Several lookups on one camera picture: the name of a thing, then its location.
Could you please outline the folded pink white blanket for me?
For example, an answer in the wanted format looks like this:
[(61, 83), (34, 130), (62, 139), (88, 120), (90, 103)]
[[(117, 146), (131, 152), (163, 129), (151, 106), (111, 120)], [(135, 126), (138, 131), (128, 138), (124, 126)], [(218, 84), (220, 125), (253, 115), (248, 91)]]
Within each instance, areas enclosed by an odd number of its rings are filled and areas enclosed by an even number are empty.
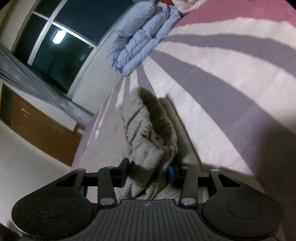
[(172, 0), (172, 2), (182, 15), (186, 15), (198, 9), (206, 0)]

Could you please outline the folded light blue duvet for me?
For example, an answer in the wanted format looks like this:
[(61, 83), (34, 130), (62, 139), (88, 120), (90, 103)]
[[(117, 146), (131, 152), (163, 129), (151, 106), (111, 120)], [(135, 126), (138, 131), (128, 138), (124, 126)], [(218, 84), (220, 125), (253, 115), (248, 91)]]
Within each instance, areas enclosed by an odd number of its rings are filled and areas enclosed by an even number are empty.
[(107, 48), (107, 61), (121, 76), (130, 75), (181, 18), (161, 1), (137, 2), (118, 23)]

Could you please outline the striped purple pink bedsheet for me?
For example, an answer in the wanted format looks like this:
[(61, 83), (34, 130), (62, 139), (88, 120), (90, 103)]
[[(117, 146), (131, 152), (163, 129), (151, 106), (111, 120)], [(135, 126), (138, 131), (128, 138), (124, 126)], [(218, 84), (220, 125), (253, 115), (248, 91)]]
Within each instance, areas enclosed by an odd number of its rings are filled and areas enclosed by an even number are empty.
[(225, 170), (282, 206), (295, 240), (295, 9), (287, 1), (206, 1), (182, 18), (87, 126), (72, 168), (121, 161), (116, 112), (144, 87), (160, 98), (197, 168)]

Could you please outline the wooden chair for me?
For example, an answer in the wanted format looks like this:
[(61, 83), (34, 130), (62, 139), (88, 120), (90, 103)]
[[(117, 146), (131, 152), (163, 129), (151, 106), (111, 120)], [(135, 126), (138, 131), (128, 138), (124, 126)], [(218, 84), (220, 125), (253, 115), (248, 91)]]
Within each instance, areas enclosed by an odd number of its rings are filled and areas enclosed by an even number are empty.
[(86, 126), (80, 124), (80, 123), (77, 123), (74, 127), (74, 130), (73, 130), (73, 133), (76, 135), (76, 136), (79, 136), (79, 137), (82, 137), (84, 132), (85, 132), (85, 128)]

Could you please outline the grey sweat pants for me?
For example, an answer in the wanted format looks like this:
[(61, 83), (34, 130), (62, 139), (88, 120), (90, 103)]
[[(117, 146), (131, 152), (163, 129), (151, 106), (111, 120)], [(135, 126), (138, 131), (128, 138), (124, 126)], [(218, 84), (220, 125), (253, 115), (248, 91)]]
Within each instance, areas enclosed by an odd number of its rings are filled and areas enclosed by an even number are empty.
[(134, 89), (117, 112), (122, 154), (131, 164), (123, 188), (116, 188), (118, 200), (178, 201), (181, 189), (170, 184), (170, 164), (201, 171), (199, 157), (186, 129), (168, 97), (157, 98), (149, 90)]

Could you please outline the red folded cloth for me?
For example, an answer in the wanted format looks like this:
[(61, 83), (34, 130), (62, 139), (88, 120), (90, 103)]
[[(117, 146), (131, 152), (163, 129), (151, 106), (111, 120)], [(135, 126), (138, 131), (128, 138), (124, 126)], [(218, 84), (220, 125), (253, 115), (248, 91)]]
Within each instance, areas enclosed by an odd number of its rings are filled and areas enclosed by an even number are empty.
[(172, 0), (160, 0), (160, 2), (168, 4), (168, 5), (172, 5), (172, 6), (174, 5)]

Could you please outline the grey curtain left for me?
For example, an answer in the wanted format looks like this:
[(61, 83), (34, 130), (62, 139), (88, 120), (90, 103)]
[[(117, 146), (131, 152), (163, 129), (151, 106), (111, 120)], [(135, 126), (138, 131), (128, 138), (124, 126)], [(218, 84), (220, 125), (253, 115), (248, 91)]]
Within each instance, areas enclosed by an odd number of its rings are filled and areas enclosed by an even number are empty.
[(10, 86), (62, 110), (77, 123), (86, 126), (93, 114), (55, 90), (1, 45), (1, 78)]

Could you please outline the brown wooden door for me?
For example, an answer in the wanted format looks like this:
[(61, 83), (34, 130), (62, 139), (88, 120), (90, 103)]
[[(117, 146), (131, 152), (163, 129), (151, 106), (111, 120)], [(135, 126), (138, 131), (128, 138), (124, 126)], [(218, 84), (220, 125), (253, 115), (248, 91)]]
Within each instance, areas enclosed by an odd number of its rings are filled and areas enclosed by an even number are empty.
[(72, 166), (82, 135), (47, 116), (5, 84), (1, 89), (1, 121), (36, 148)]

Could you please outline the window with aluminium frame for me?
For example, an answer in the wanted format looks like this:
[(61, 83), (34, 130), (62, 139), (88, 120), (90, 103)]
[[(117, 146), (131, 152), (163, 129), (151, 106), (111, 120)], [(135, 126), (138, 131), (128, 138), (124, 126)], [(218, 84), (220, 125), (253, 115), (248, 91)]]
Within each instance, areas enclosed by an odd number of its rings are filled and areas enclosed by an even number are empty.
[(132, 1), (37, 1), (13, 54), (72, 97), (82, 72)]

